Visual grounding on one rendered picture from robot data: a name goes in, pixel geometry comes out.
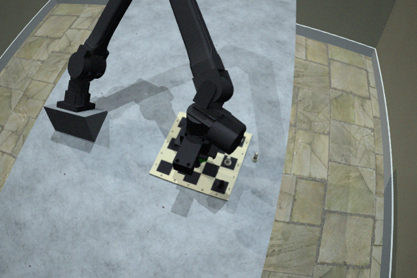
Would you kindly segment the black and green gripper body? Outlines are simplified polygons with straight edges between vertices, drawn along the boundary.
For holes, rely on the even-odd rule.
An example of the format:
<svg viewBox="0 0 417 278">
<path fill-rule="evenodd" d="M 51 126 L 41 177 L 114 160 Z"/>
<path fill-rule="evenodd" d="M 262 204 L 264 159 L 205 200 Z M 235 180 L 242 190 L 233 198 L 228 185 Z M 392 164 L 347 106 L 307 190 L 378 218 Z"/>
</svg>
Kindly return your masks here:
<svg viewBox="0 0 417 278">
<path fill-rule="evenodd" d="M 184 123 L 185 124 L 185 123 Z M 181 130 L 182 130 L 182 128 L 183 128 L 183 126 L 184 126 L 184 124 L 182 125 L 182 127 L 181 127 L 181 129 L 180 129 L 180 132 L 181 132 Z M 188 129 L 187 129 L 187 127 L 186 127 L 186 130 L 187 130 L 187 132 L 192 136 L 192 137 L 196 137 L 196 138 L 204 138 L 204 137 L 206 137 L 207 135 L 204 135 L 204 136 L 195 136 L 195 135 L 192 135 L 189 131 L 188 131 Z M 180 146 L 180 132 L 179 132 L 179 134 L 177 135 L 177 138 L 175 139 L 175 147 L 177 147 L 177 146 Z M 207 160 L 208 159 L 208 156 L 209 157 L 212 157 L 212 159 L 215 159 L 216 158 L 216 155 L 217 155 L 217 153 L 218 153 L 218 147 L 216 147 L 216 146 L 214 146 L 213 144 L 212 144 L 212 146 L 211 146 L 211 148 L 210 148 L 210 150 L 209 150 L 209 152 L 208 152 L 208 155 L 207 156 L 204 156 L 204 155 L 202 155 L 202 154 L 200 154 L 199 155 L 199 158 L 200 159 L 202 159 L 202 160 Z"/>
</svg>

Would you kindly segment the white pawn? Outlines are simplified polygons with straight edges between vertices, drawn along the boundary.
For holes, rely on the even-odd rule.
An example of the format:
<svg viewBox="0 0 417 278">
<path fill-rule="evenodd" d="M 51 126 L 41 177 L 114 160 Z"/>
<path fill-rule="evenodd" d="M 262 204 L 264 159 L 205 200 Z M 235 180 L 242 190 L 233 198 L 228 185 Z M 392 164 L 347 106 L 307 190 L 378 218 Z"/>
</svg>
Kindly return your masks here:
<svg viewBox="0 0 417 278">
<path fill-rule="evenodd" d="M 226 160 L 224 161 L 224 164 L 225 164 L 226 166 L 230 166 L 230 164 L 231 164 L 231 157 L 230 157 L 230 156 L 228 156 L 228 157 L 226 158 Z"/>
<path fill-rule="evenodd" d="M 252 161 L 254 161 L 254 162 L 256 162 L 256 161 L 258 161 L 258 152 L 256 152 L 255 154 L 254 154 L 254 156 L 252 157 Z"/>
</svg>

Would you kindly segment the chessboard with pieces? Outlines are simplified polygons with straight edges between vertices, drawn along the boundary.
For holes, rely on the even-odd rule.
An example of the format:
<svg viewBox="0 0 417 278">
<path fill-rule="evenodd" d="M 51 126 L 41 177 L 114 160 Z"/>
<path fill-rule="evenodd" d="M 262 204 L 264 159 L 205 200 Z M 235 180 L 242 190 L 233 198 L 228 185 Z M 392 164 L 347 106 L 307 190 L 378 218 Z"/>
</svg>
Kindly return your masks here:
<svg viewBox="0 0 417 278">
<path fill-rule="evenodd" d="M 208 157 L 208 160 L 201 163 L 200 167 L 194 168 L 192 176 L 185 176 L 173 169 L 173 160 L 179 149 L 179 146 L 175 147 L 175 139 L 184 123 L 186 123 L 186 113 L 179 112 L 149 174 L 205 195 L 228 201 L 252 134 L 245 132 L 243 141 L 232 154 L 228 155 L 219 149 L 215 159 Z M 224 164 L 228 156 L 231 157 L 230 166 Z M 218 188 L 220 180 L 224 181 L 224 189 Z"/>
</svg>

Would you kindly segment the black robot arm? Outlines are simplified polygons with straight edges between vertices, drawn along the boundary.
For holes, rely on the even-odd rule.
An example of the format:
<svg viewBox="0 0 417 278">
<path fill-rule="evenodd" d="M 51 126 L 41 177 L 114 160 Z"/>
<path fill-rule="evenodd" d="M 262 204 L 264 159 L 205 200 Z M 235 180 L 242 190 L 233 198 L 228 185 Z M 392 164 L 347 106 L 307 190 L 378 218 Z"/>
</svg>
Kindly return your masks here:
<svg viewBox="0 0 417 278">
<path fill-rule="evenodd" d="M 106 71 L 109 41 L 132 0 L 109 0 L 84 45 L 79 45 L 68 61 L 70 80 L 65 99 L 57 107 L 72 112 L 95 109 L 90 102 L 90 82 Z M 181 33 L 193 75 L 196 95 L 186 111 L 186 123 L 180 133 L 180 147 L 173 169 L 192 175 L 199 155 L 207 156 L 213 145 L 232 154 L 244 137 L 246 125 L 223 104 L 230 100 L 234 87 L 212 42 L 196 0 L 169 0 Z M 86 83 L 88 82 L 88 83 Z M 90 103 L 90 104 L 89 104 Z M 192 137 L 186 130 L 195 136 Z"/>
</svg>

